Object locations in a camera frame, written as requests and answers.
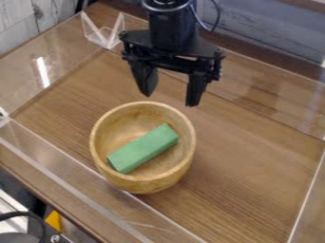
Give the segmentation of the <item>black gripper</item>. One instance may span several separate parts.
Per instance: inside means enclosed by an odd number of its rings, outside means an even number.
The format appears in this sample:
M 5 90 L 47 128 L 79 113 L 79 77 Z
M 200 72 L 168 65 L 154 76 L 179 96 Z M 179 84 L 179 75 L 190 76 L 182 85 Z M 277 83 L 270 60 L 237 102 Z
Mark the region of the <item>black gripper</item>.
M 148 29 L 123 30 L 119 40 L 140 93 L 150 97 L 158 85 L 158 69 L 188 75 L 186 106 L 199 104 L 207 81 L 221 76 L 223 50 L 210 44 L 198 28 L 214 31 L 202 23 L 195 0 L 142 0 Z

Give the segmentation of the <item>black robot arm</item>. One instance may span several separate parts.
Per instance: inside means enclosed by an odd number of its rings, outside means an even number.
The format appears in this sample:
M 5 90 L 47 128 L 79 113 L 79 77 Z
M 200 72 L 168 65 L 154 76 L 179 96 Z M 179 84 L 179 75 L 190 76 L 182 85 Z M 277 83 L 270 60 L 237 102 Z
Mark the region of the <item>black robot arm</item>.
M 186 105 L 200 103 L 207 85 L 222 75 L 225 52 L 199 35 L 215 31 L 219 22 L 206 25 L 196 0 L 142 0 L 147 11 L 148 28 L 119 33 L 123 43 L 122 58 L 127 61 L 144 96 L 155 91 L 158 70 L 171 70 L 187 75 Z

